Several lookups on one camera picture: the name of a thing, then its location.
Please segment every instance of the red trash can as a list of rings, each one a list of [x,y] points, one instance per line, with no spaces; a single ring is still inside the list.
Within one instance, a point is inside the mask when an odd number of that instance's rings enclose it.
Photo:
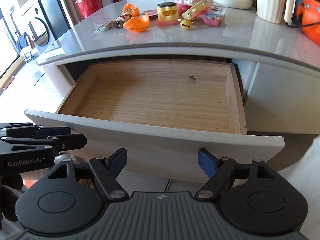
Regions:
[[[102,0],[76,0],[76,5],[83,18],[102,8]]]

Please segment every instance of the ribbed gray panel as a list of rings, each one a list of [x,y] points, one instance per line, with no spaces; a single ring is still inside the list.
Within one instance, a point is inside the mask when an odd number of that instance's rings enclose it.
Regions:
[[[212,203],[199,202],[189,193],[140,193],[112,203],[103,216],[82,232],[64,237],[30,233],[20,240],[305,240],[287,236],[252,236],[230,226]]]

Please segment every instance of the logo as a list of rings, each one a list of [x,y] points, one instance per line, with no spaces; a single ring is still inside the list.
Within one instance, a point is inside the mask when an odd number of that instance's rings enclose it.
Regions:
[[[42,160],[41,158],[31,159],[31,160],[20,160],[18,162],[8,162],[9,167],[15,167],[15,166],[22,166],[22,165],[28,165],[33,163],[40,163]]]
[[[166,197],[167,197],[167,196],[166,196],[166,195],[163,195],[163,194],[157,196],[158,199],[165,199]]]

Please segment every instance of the pitcher handle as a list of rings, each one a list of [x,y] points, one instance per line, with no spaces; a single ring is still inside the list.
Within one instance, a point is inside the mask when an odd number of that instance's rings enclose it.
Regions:
[[[284,20],[286,23],[289,23],[292,18],[293,14],[293,5],[294,5],[294,0],[287,0],[287,3],[285,5],[285,13],[284,13]]]

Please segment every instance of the floor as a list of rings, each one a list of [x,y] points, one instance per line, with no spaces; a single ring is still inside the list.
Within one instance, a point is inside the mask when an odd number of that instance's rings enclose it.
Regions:
[[[50,99],[44,97],[50,91]],[[15,76],[14,81],[0,95],[0,122],[30,122],[25,116],[24,111],[37,102],[42,111],[49,108],[57,108],[62,101],[63,96],[57,91],[50,82],[45,71],[36,65],[35,62],[26,64]],[[278,134],[278,133],[260,133],[248,132],[251,135],[276,135],[283,136],[286,147],[268,161],[268,164],[279,171],[291,164],[297,162],[312,144],[316,135],[308,134]],[[196,192],[201,183],[190,183],[184,181],[156,178],[143,174],[137,174],[129,171],[123,171],[118,181],[129,193],[132,191],[191,191]]]

